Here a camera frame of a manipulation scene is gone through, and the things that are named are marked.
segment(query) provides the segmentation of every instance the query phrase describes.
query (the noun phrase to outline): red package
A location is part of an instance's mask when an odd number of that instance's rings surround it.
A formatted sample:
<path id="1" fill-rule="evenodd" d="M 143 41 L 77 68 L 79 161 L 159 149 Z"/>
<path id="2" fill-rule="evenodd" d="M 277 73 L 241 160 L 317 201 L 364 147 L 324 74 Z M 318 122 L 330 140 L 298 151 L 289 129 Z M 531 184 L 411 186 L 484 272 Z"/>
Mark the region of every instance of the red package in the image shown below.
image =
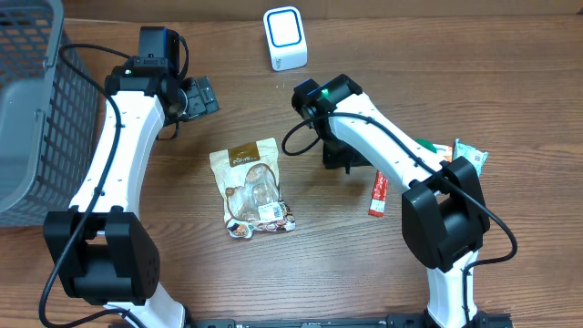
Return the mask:
<path id="1" fill-rule="evenodd" d="M 389 180 L 381 171 L 376 171 L 376 179 L 374 180 L 373 199 L 371 200 L 371 207 L 368 210 L 369 215 L 382 218 L 384 215 L 384 203 L 386 201 L 386 190 L 389 187 Z"/>

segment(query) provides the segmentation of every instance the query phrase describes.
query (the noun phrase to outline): wooden table surface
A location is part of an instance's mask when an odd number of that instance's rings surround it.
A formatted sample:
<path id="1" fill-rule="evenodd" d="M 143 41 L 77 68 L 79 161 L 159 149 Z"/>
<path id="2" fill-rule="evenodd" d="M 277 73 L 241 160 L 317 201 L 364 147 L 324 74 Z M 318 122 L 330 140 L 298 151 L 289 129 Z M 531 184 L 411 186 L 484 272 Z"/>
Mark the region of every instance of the wooden table surface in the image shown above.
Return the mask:
<path id="1" fill-rule="evenodd" d="M 208 75 L 217 114 L 154 145 L 140 215 L 159 247 L 161 282 L 197 319 L 299 319 L 421 312 L 424 266 L 401 236 L 400 197 L 367 215 L 373 168 L 325 170 L 322 147 L 281 154 L 281 187 L 297 230 L 234 240 L 209 153 L 274 137 L 300 122 L 292 88 L 344 73 L 413 138 L 489 151 L 486 203 L 514 231 L 508 263 L 476 270 L 476 303 L 511 313 L 516 327 L 579 327 L 583 320 L 583 16 L 307 21 L 307 67 L 271 70 L 261 22 L 166 24 L 190 49 L 189 74 Z M 68 26 L 72 40 L 135 54 L 140 25 Z M 122 61 L 82 50 L 99 82 Z M 303 131 L 298 149 L 313 139 Z M 495 225 L 481 258 L 508 252 Z M 37 327 L 51 262 L 40 227 L 0 230 L 0 327 Z M 56 283 L 49 318 L 98 311 Z M 87 327 L 105 327 L 102 318 Z"/>

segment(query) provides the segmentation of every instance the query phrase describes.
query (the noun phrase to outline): teal wrapper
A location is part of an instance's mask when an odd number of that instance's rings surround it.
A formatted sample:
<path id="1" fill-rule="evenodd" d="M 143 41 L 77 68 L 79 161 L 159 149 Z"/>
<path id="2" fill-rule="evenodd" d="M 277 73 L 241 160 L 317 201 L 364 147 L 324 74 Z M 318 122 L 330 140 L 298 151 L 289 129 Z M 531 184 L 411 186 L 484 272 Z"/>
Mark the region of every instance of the teal wrapper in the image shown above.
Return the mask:
<path id="1" fill-rule="evenodd" d="M 472 165 L 474 165 L 477 171 L 477 176 L 479 177 L 480 174 L 482 174 L 482 167 L 484 166 L 484 164 L 486 163 L 486 159 L 488 158 L 488 152 L 487 151 L 482 152 L 478 149 L 475 149 L 472 146 L 465 145 L 459 142 L 459 139 L 457 138 L 455 140 L 454 146 L 454 159 L 460 157 L 464 157 L 465 159 L 469 160 L 469 162 L 472 163 Z"/>

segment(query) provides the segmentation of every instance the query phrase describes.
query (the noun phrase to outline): brown label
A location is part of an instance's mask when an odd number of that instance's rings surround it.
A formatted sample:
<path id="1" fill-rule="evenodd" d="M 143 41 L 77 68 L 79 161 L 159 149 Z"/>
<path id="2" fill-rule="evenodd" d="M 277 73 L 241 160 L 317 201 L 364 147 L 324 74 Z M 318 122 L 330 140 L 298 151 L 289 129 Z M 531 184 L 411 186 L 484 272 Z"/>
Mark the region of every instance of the brown label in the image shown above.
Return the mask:
<path id="1" fill-rule="evenodd" d="M 238 147 L 228 149 L 229 165 L 234 168 L 237 165 L 251 163 L 260 160 L 256 142 L 250 142 Z"/>

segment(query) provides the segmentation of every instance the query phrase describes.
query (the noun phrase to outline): gray plastic basket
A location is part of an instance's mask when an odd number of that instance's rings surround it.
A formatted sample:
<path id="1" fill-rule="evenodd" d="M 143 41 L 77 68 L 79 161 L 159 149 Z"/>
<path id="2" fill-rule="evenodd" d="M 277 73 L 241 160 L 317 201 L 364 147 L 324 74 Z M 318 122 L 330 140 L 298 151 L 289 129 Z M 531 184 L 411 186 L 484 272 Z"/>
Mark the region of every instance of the gray plastic basket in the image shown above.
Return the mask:
<path id="1" fill-rule="evenodd" d="M 87 173 L 98 97 L 63 24 L 58 0 L 0 0 L 0 227 L 65 210 Z"/>

